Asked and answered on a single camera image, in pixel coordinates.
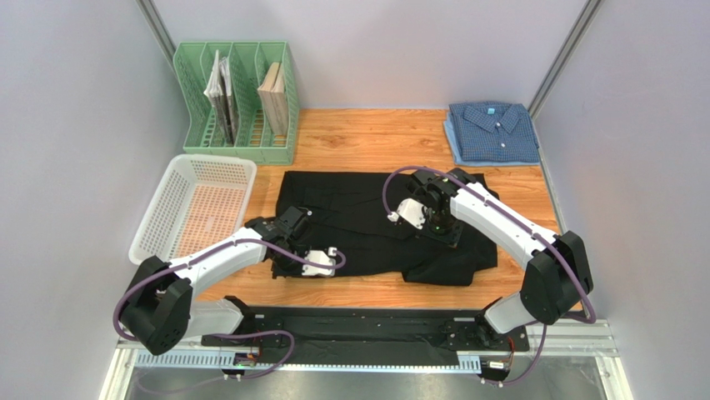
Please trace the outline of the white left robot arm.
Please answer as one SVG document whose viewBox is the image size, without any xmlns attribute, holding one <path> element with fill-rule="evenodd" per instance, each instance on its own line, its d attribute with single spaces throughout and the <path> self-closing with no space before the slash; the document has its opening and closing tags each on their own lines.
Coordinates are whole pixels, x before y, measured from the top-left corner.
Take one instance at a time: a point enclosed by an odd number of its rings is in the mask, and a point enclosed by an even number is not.
<svg viewBox="0 0 710 400">
<path fill-rule="evenodd" d="M 269 258 L 301 264 L 293 244 L 307 228 L 309 212 L 289 207 L 277 217 L 258 217 L 232 236 L 188 256 L 139 263 L 112 315 L 117 333 L 161 355 L 183 339 L 231 334 L 244 318 L 233 300 L 202 302 L 198 296 L 231 274 Z"/>
</svg>

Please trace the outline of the black long sleeve shirt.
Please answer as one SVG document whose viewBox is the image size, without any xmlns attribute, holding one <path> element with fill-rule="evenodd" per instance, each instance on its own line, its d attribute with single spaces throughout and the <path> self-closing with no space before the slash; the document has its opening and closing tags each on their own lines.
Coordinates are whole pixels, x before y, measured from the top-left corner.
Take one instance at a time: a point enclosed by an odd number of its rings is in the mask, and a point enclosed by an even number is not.
<svg viewBox="0 0 710 400">
<path fill-rule="evenodd" d="M 285 172 L 276 214 L 311 212 L 296 241 L 305 250 L 335 247 L 347 258 L 338 277 L 401 273 L 407 283 L 467 287 L 478 271 L 498 265 L 498 247 L 465 226 L 457 247 L 390 222 L 382 201 L 385 172 Z"/>
</svg>

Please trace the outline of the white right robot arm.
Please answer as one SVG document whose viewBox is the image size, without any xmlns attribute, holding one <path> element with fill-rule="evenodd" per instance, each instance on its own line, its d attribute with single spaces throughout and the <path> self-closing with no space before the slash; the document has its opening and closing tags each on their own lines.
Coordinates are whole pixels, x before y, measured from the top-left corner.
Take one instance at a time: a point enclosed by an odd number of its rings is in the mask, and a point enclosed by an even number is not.
<svg viewBox="0 0 710 400">
<path fill-rule="evenodd" d="M 469 226 L 508 253 L 524 271 L 521 288 L 486 306 L 475 319 L 478 340 L 491 347 L 512 330 L 529 323 L 554 324 L 573 306 L 594 323 L 588 295 L 593 279 L 583 239 L 575 232 L 557 234 L 532 222 L 492 195 L 461 169 L 447 173 L 421 168 L 411 176 L 412 197 L 392 218 L 424 233 L 444 236 Z"/>
</svg>

